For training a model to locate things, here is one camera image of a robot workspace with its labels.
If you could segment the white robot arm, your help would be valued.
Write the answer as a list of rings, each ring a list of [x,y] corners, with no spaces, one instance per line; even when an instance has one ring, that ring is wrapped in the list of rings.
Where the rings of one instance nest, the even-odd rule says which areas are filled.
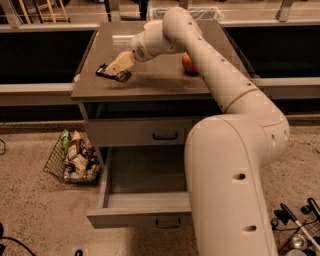
[[[162,54],[187,53],[221,113],[185,143],[185,172],[199,256],[278,256],[261,168],[287,148],[289,124],[275,104],[202,36],[187,10],[146,24],[107,67],[110,75]]]

